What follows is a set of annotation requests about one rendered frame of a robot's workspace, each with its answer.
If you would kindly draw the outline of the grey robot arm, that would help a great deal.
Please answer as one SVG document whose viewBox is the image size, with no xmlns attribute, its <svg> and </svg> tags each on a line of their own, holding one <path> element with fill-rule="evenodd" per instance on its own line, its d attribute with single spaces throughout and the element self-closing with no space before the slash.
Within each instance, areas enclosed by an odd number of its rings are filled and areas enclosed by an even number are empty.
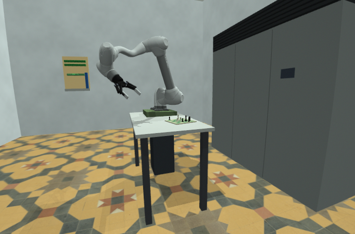
<svg viewBox="0 0 355 234">
<path fill-rule="evenodd" d="M 134 49 L 129 50 L 122 46 L 113 47 L 110 43 L 101 44 L 99 49 L 99 61 L 96 66 L 99 72 L 107 77 L 111 82 L 112 78 L 119 75 L 113 66 L 113 62 L 121 53 L 128 57 L 135 57 L 144 53 L 153 52 L 157 57 L 157 61 L 161 70 L 161 74 L 166 86 L 165 88 L 157 88 L 154 93 L 154 107 L 150 108 L 155 111 L 169 111 L 168 105 L 177 105 L 184 101 L 184 95 L 174 86 L 166 52 L 168 48 L 168 40 L 162 36 L 152 37 L 139 43 Z M 120 75 L 119 75 L 120 76 Z M 165 95 L 166 94 L 166 95 Z"/>
</svg>

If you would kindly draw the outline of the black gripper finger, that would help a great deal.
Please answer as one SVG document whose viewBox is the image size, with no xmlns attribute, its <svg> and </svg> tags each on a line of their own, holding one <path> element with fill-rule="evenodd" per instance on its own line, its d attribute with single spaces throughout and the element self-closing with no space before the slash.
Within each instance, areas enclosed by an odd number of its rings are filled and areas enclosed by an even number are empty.
<svg viewBox="0 0 355 234">
<path fill-rule="evenodd" d="M 136 89 L 136 86 L 134 86 L 134 85 L 132 85 L 131 83 L 129 83 L 129 82 L 123 82 L 124 84 L 126 84 L 127 86 L 126 86 L 126 88 L 130 88 L 130 89 L 132 89 L 132 90 L 134 90 L 138 95 L 140 95 L 141 93 Z M 134 88 L 134 89 L 133 89 Z"/>
<path fill-rule="evenodd" d="M 114 84 L 114 86 L 117 90 L 117 93 L 122 94 L 126 99 L 128 99 L 129 96 L 125 92 L 122 91 L 122 82 L 120 84 L 121 84 L 120 87 L 118 87 L 118 84 L 116 84 L 116 83 Z"/>
</svg>

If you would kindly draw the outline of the green and cream chessboard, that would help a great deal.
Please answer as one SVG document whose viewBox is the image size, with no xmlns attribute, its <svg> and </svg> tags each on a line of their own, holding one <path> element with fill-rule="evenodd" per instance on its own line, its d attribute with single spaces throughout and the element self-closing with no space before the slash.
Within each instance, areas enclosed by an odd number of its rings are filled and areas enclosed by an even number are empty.
<svg viewBox="0 0 355 234">
<path fill-rule="evenodd" d="M 190 122 L 188 122 L 188 119 L 187 121 L 185 121 L 185 118 L 183 118 L 183 121 L 177 121 L 177 119 L 171 119 L 171 120 L 165 120 L 166 122 L 169 122 L 169 123 L 173 123 L 173 124 L 176 124 L 176 125 L 179 125 L 179 124 L 185 124 L 185 123 L 192 123 L 192 122 L 196 122 L 194 120 L 190 120 Z"/>
</svg>

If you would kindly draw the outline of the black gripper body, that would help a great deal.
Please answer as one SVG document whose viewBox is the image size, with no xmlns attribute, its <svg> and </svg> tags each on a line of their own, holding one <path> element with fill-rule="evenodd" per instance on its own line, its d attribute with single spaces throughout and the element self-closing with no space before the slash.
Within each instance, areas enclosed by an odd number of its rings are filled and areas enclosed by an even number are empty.
<svg viewBox="0 0 355 234">
<path fill-rule="evenodd" d="M 123 79 L 119 76 L 119 75 L 116 75 L 116 76 L 114 76 L 113 78 L 112 78 L 112 82 L 113 83 L 116 83 L 116 84 L 118 84 L 118 86 L 120 87 L 120 83 L 122 82 L 122 88 L 123 87 L 126 87 L 126 84 L 124 84 L 123 82 Z"/>
</svg>

